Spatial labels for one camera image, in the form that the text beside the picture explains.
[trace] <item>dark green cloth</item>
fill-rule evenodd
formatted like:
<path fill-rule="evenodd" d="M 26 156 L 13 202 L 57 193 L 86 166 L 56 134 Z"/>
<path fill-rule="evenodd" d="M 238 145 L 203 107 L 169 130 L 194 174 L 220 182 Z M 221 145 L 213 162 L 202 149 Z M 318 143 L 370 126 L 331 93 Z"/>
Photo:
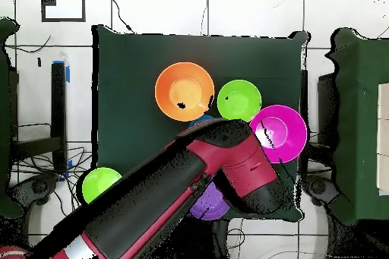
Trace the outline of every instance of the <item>dark green cloth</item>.
<path fill-rule="evenodd" d="M 164 115 L 154 99 L 160 73 L 176 62 L 194 62 L 213 78 L 215 94 L 228 81 L 251 81 L 262 95 L 262 107 L 283 104 L 299 109 L 301 52 L 305 32 L 292 39 L 133 35 L 113 33 L 98 26 L 99 110 L 98 166 L 125 174 L 188 127 Z M 208 115 L 220 117 L 216 98 Z M 293 203 L 297 161 L 274 166 L 283 180 L 286 201 L 269 218 L 297 221 Z"/>
<path fill-rule="evenodd" d="M 358 36 L 355 30 L 337 30 L 329 54 L 340 94 L 334 161 L 342 192 L 329 207 L 347 225 L 389 219 L 389 197 L 380 197 L 376 186 L 378 85 L 389 82 L 389 40 Z"/>
<path fill-rule="evenodd" d="M 10 179 L 11 160 L 11 99 L 9 91 L 8 69 L 11 65 L 5 52 L 5 40 L 19 29 L 19 26 L 10 19 L 0 20 L 0 216 L 17 218 L 22 216 L 23 208 L 11 201 L 7 196 Z"/>

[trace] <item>floor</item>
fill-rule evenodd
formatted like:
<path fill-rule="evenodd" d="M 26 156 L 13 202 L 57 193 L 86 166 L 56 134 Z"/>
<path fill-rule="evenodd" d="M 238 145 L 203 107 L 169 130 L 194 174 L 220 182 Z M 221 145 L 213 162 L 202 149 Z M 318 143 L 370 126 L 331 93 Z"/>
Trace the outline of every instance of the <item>floor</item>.
<path fill-rule="evenodd" d="M 218 34 L 224 36 L 288 36 L 306 30 L 312 35 L 308 44 L 309 124 L 318 131 L 318 77 L 334 70 L 324 57 L 330 49 L 330 35 L 339 27 L 352 27 L 365 37 L 377 38 L 389 26 L 388 0 L 116 0 L 122 19 L 137 33 Z M 81 17 L 81 0 L 57 0 L 46 7 L 46 17 Z M 90 165 L 92 24 L 105 24 L 127 33 L 111 0 L 85 0 L 85 22 L 41 22 L 40 0 L 0 0 L 0 15 L 20 24 L 16 35 L 8 38 L 6 48 L 11 63 L 20 74 L 20 125 L 50 123 L 50 65 L 63 60 L 70 65 L 67 83 L 67 126 L 69 157 L 76 163 L 82 156 L 85 169 Z M 43 49 L 35 50 L 50 39 Z M 389 31 L 382 37 L 389 37 Z M 19 140 L 46 137 L 48 125 L 20 128 Z M 23 181 L 31 171 L 19 163 L 11 183 Z M 71 212 L 71 195 L 66 182 L 59 182 L 57 195 L 65 214 Z M 60 221 L 62 213 L 57 196 L 43 207 L 35 206 L 30 219 L 30 241 L 36 244 Z M 305 214 L 298 223 L 280 220 L 232 220 L 228 236 L 231 259 L 323 259 L 327 248 L 327 218 L 302 193 Z"/>

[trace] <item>pink bowl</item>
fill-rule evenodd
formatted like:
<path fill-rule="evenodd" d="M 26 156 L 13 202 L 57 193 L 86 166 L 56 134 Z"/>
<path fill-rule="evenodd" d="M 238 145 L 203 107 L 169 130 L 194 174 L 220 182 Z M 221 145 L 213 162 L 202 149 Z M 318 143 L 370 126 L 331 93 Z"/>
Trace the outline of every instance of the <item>pink bowl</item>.
<path fill-rule="evenodd" d="M 271 163 L 294 160 L 307 141 L 307 127 L 301 115 L 284 105 L 262 109 L 251 120 L 250 127 Z"/>

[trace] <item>green bowl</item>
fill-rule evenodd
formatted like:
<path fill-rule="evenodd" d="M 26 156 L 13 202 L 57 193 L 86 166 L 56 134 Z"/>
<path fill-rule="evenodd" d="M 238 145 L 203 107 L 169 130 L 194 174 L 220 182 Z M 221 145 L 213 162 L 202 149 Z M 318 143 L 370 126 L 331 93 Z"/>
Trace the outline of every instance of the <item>green bowl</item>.
<path fill-rule="evenodd" d="M 258 88 L 240 79 L 225 84 L 217 95 L 217 109 L 226 119 L 250 122 L 258 114 L 261 104 Z"/>
<path fill-rule="evenodd" d="M 82 195 L 89 204 L 122 176 L 114 169 L 97 168 L 90 171 L 82 182 Z"/>

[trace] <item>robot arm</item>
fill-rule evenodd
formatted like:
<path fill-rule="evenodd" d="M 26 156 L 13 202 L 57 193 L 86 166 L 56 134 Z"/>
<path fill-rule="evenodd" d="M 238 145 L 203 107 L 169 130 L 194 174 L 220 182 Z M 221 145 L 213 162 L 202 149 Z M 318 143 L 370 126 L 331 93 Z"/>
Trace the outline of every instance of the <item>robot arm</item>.
<path fill-rule="evenodd" d="M 26 258 L 145 259 L 220 169 L 252 212 L 280 206 L 277 174 L 247 123 L 214 119 L 183 131 L 63 219 Z"/>

